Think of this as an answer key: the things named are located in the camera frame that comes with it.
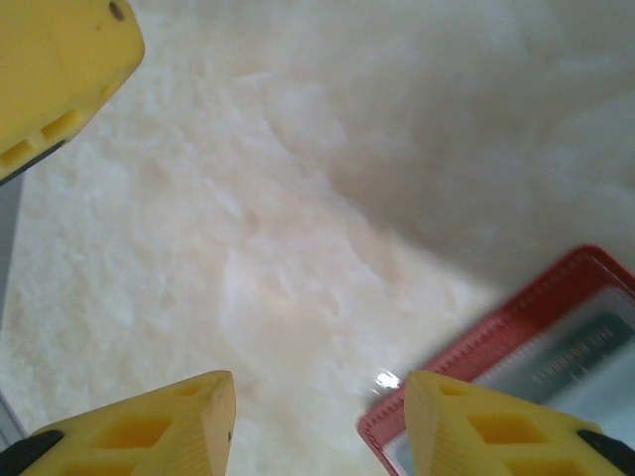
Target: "yellow robot part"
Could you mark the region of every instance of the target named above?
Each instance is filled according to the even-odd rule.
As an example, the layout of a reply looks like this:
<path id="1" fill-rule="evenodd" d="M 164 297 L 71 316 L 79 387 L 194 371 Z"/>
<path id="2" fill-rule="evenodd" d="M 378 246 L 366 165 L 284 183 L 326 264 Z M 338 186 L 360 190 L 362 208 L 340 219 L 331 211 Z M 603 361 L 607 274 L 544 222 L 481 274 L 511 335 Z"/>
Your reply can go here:
<path id="1" fill-rule="evenodd" d="M 223 476 L 236 400 L 229 372 L 211 372 L 35 435 L 61 439 L 21 476 Z"/>
<path id="2" fill-rule="evenodd" d="M 124 0 L 0 0 L 0 183 L 74 137 L 140 64 Z"/>
<path id="3" fill-rule="evenodd" d="M 432 372 L 410 374 L 418 476 L 623 476 L 577 434 L 594 423 Z"/>

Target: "white fur carpet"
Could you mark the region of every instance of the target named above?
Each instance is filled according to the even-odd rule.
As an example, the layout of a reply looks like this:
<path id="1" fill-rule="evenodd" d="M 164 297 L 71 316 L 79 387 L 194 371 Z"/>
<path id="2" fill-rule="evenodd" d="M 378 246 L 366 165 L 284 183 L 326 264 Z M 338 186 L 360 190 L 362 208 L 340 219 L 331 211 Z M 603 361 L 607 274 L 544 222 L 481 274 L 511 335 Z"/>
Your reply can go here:
<path id="1" fill-rule="evenodd" d="M 229 476 L 381 475 L 402 374 L 567 248 L 635 270 L 631 0 L 138 0 L 146 59 L 28 174 L 25 426 L 234 373 Z"/>

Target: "white fluffy rug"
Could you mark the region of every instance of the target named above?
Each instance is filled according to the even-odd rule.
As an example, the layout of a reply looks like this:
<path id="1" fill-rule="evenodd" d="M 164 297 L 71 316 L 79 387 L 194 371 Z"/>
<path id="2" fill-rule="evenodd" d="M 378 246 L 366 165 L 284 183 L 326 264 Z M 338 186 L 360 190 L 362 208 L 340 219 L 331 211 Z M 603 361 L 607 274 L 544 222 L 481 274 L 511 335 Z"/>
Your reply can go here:
<path id="1" fill-rule="evenodd" d="M 137 1 L 140 70 L 28 175 L 28 429 L 234 372 L 228 474 L 381 475 L 402 373 L 567 248 L 635 270 L 631 0 Z"/>

